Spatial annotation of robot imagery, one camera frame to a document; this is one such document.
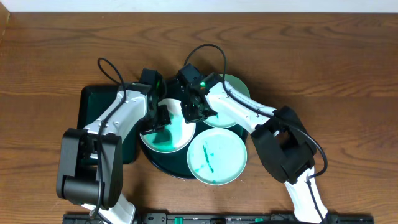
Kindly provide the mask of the green sponge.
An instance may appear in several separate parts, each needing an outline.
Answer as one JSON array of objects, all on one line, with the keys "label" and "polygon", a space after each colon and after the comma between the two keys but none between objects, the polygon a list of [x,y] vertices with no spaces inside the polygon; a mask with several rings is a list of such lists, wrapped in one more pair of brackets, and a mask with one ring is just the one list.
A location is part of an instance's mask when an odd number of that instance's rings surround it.
[{"label": "green sponge", "polygon": [[172,133],[166,128],[166,125],[171,124],[171,120],[174,115],[170,115],[168,118],[160,118],[158,124],[163,124],[160,131],[155,133],[155,137],[152,143],[157,147],[169,147],[172,144]]}]

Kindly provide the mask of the white plate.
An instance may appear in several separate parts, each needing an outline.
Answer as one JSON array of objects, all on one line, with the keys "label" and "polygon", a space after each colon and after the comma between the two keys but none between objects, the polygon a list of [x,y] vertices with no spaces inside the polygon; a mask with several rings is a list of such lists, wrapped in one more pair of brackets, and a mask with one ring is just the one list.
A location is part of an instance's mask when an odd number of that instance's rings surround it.
[{"label": "white plate", "polygon": [[181,150],[193,138],[196,130],[195,123],[186,123],[182,115],[181,101],[171,98],[163,99],[159,105],[167,105],[169,115],[174,115],[171,124],[166,128],[172,133],[172,144],[169,147],[157,147],[152,143],[155,133],[140,135],[143,143],[151,150],[160,153],[172,153]]}]

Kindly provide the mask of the green plate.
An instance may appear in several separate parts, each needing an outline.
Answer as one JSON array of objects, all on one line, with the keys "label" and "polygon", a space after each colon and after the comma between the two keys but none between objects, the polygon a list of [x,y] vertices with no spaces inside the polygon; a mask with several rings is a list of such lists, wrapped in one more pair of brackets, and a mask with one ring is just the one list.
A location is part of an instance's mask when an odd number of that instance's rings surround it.
[{"label": "green plate", "polygon": [[245,143],[234,132],[208,129],[193,138],[187,151],[187,165],[199,181],[224,185],[243,172],[248,154]]},{"label": "green plate", "polygon": [[[243,95],[250,97],[249,89],[241,79],[233,75],[226,74],[225,80],[229,82],[234,89],[238,90]],[[237,124],[237,122],[222,112],[218,112],[216,116],[207,118],[204,120],[204,123],[214,128],[230,128]]]}]

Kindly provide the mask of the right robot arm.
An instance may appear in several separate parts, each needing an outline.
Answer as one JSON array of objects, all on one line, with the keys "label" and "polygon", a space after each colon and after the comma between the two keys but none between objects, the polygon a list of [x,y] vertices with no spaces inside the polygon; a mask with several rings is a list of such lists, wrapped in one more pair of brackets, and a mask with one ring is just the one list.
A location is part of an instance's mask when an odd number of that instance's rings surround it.
[{"label": "right robot arm", "polygon": [[327,222],[328,210],[315,178],[326,172],[328,159],[293,109],[262,105],[214,73],[206,77],[180,73],[177,79],[185,94],[182,113],[188,123],[218,113],[233,119],[251,135],[266,171],[286,186],[296,219],[305,223]]}]

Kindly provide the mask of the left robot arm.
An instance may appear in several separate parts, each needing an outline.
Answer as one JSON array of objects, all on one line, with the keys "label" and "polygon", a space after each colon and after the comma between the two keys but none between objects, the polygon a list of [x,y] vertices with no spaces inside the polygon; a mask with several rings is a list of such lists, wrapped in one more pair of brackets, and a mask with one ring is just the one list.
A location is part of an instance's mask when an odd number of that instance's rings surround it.
[{"label": "left robot arm", "polygon": [[62,136],[56,193],[90,210],[90,218],[105,223],[133,223],[135,206],[122,194],[123,142],[144,123],[153,133],[170,123],[158,102],[165,95],[163,81],[121,85],[109,107],[82,129]]}]

